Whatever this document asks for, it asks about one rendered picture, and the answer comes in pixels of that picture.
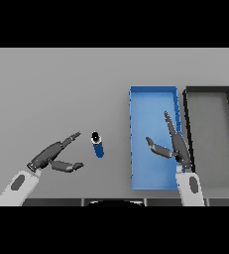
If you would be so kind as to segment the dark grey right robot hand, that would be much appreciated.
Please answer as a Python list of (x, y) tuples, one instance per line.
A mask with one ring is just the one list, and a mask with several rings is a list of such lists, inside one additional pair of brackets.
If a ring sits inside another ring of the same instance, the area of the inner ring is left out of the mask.
[(174, 129), (169, 113), (165, 111), (164, 115), (172, 138), (172, 149), (156, 144), (150, 137), (147, 137), (146, 141), (153, 153), (167, 159), (175, 157), (175, 160), (182, 166), (182, 171), (184, 173), (191, 173), (192, 163), (183, 136), (179, 131)]

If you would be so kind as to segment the dark grey bin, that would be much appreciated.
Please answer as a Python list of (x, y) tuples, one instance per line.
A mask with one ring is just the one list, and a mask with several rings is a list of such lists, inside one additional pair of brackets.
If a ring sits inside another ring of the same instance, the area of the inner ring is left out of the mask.
[(229, 86), (187, 86), (182, 95), (192, 170), (204, 188), (229, 189)]

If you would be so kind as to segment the blue bin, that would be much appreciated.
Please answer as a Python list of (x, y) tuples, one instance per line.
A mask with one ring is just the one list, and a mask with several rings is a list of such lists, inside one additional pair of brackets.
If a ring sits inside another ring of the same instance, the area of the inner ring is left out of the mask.
[(164, 158), (151, 151), (146, 140), (172, 149), (172, 138), (166, 122), (166, 111), (174, 129), (181, 131), (179, 101), (175, 85), (131, 85), (130, 152), (133, 191), (175, 191), (175, 158)]

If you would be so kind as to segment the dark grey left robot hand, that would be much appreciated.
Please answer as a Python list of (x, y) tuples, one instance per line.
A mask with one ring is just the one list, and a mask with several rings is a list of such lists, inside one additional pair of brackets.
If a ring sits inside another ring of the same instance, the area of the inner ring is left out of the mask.
[(51, 145), (49, 145), (45, 150), (43, 150), (39, 155), (37, 155), (28, 165), (27, 167), (32, 171), (36, 172), (38, 169), (44, 169), (48, 165), (52, 166), (53, 170), (71, 173), (83, 167), (82, 163), (66, 163), (57, 161), (57, 156), (60, 154), (62, 150), (64, 150), (72, 141), (74, 141), (80, 132), (76, 132), (66, 138), (64, 141), (58, 141)]

